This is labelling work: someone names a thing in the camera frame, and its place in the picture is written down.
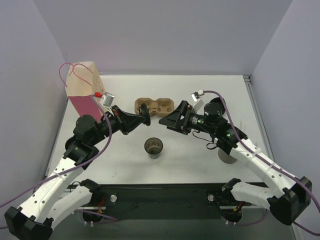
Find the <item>dark cup with EAT print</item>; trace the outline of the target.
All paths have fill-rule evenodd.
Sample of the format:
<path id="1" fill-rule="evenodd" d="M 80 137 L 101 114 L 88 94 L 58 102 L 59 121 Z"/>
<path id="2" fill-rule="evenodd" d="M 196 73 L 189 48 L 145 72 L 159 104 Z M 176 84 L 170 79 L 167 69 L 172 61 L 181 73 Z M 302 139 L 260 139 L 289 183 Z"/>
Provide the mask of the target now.
<path id="1" fill-rule="evenodd" d="M 164 144 L 157 137 L 151 137 L 144 143 L 144 150 L 151 159 L 157 159 L 163 151 Z"/>

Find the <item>black cup lid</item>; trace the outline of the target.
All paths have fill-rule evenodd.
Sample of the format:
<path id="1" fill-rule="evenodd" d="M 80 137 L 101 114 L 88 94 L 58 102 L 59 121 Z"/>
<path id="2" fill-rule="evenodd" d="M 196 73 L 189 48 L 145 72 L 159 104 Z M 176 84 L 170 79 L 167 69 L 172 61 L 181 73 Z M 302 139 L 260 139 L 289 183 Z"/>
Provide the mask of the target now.
<path id="1" fill-rule="evenodd" d="M 149 110 L 148 107 L 145 103 L 142 103 L 139 107 L 139 115 L 144 117 L 144 122 L 143 124 L 146 126 L 150 126 L 151 125 L 151 117 L 149 114 Z"/>

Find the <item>stack of black cup lids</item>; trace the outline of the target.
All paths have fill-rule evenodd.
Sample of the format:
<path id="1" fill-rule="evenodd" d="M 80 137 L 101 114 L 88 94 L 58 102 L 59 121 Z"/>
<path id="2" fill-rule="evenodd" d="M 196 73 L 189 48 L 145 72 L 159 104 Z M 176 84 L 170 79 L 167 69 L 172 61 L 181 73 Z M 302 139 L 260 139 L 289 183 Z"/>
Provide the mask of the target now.
<path id="1" fill-rule="evenodd" d="M 218 104 L 220 106 L 220 108 L 221 108 L 221 115 L 223 116 L 225 114 L 226 108 L 225 108 L 225 106 L 223 104 L 223 101 L 219 97 L 213 98 L 210 102 Z"/>

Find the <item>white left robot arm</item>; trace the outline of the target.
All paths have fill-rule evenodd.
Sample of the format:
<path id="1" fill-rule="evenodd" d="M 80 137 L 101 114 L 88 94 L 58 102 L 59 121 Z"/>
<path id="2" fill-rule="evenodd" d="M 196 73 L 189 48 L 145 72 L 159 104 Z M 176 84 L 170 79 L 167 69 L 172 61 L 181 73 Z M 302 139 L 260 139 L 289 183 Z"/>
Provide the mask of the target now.
<path id="1" fill-rule="evenodd" d="M 102 154 L 96 144 L 110 139 L 121 131 L 124 135 L 140 124 L 150 125 L 150 114 L 145 104 L 138 114 L 122 111 L 116 105 L 100 122 L 91 115 L 80 116 L 71 137 L 65 144 L 65 152 L 52 174 L 19 207 L 10 207 L 4 214 L 9 232 L 19 240 L 48 240 L 53 230 L 78 208 L 100 203 L 100 185 L 86 179 L 71 193 L 62 193 L 81 175 L 89 164 Z"/>

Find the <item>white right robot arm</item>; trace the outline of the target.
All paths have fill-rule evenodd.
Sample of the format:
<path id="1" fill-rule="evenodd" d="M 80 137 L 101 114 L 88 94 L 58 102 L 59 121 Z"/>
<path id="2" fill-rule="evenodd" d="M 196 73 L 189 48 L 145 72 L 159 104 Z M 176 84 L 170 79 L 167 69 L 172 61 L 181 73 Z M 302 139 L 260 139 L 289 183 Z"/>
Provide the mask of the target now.
<path id="1" fill-rule="evenodd" d="M 222 188 L 221 197 L 227 204 L 246 202 L 267 209 L 282 224 L 291 225 L 310 205 L 312 182 L 283 170 L 261 152 L 238 128 L 232 128 L 223 117 L 225 107 L 218 98 L 204 106 L 199 115 L 185 100 L 159 124 L 169 130 L 189 134 L 191 130 L 210 135 L 217 148 L 238 160 L 258 176 L 266 187 L 233 178 Z"/>

